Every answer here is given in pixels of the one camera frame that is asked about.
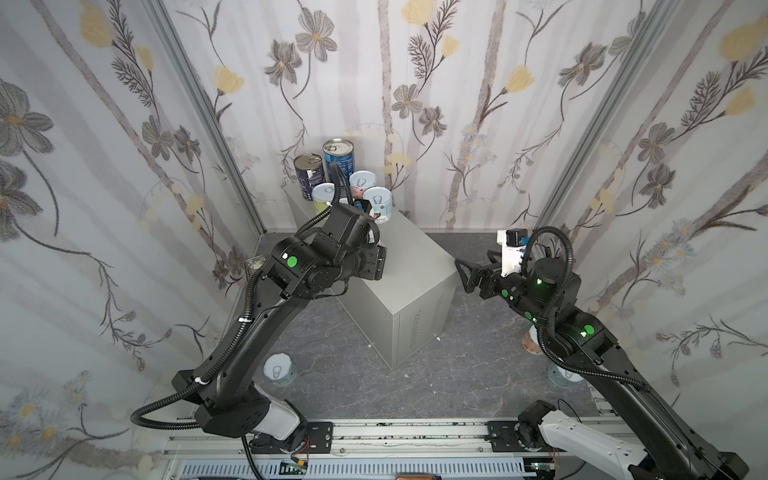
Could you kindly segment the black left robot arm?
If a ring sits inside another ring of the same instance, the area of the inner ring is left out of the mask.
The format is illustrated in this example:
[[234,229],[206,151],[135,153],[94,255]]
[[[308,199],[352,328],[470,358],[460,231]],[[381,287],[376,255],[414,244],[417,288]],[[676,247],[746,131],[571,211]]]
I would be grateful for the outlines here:
[[278,242],[245,288],[242,312],[198,367],[179,371],[174,394],[135,410],[131,422],[153,430],[202,429],[245,440],[266,435],[284,452],[306,447],[307,421],[287,401],[254,383],[258,368],[287,325],[337,282],[382,278],[386,249],[367,201],[352,196],[332,165],[331,204]]

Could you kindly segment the white brown label can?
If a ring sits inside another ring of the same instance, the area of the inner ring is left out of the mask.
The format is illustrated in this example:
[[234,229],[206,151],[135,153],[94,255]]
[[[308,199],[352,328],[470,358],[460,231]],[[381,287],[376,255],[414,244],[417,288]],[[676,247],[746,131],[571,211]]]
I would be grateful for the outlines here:
[[369,215],[377,224],[384,224],[391,219],[393,196],[389,189],[379,186],[368,188],[363,194],[363,199],[370,203]]

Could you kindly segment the pink label can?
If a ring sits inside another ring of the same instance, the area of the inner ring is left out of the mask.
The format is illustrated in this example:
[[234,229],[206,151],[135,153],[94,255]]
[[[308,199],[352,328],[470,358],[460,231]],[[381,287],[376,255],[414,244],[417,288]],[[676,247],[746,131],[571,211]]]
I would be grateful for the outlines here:
[[366,190],[377,186],[377,176],[367,170],[355,171],[350,175],[349,185],[354,199],[362,199]]

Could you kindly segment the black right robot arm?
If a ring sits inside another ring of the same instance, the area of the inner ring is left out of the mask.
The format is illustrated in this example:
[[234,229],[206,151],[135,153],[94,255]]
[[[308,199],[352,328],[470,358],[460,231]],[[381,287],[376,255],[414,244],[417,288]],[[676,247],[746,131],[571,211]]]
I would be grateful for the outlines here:
[[576,307],[581,279],[562,230],[505,230],[500,251],[487,256],[486,265],[456,260],[464,290],[499,297],[530,321],[543,354],[593,386],[638,439],[622,442],[537,401],[518,417],[523,447],[564,450],[615,479],[747,476],[749,467],[738,454],[718,450],[690,427],[639,373],[608,327]]

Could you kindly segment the green label can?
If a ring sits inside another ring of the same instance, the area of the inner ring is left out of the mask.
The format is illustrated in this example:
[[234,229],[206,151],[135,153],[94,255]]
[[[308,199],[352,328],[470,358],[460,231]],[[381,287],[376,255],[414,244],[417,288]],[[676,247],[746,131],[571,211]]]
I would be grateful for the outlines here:
[[325,211],[333,202],[335,185],[330,182],[318,184],[312,189],[312,199],[317,214]]

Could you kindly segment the orange label can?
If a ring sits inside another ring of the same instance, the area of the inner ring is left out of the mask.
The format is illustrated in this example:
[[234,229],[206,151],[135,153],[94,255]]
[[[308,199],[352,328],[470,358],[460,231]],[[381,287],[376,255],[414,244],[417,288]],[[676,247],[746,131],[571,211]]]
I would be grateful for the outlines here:
[[537,340],[537,329],[535,326],[531,326],[522,338],[522,345],[524,349],[533,355],[542,355],[543,351]]

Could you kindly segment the dark navy tall can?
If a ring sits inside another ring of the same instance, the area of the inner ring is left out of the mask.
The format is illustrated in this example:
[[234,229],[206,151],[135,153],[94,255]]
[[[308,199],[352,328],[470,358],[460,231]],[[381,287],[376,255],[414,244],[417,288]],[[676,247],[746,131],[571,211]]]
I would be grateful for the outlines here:
[[314,188],[325,182],[322,157],[315,153],[300,154],[294,158],[294,168],[302,197],[312,201]]

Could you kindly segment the blue label tall can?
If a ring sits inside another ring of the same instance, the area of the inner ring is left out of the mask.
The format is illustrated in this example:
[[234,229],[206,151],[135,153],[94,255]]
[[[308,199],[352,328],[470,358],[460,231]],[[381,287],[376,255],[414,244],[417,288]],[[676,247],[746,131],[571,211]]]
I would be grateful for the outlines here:
[[326,171],[330,180],[333,180],[334,173],[332,164],[337,164],[342,175],[349,179],[355,170],[354,144],[347,139],[333,138],[327,140],[322,147],[326,163]]

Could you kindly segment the teal label can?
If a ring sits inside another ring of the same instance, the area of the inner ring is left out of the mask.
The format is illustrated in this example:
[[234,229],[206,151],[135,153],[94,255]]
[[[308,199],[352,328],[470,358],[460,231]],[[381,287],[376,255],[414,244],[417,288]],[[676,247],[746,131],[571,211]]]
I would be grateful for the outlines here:
[[273,385],[279,388],[289,386],[296,378],[296,368],[286,353],[271,355],[264,363],[262,372]]

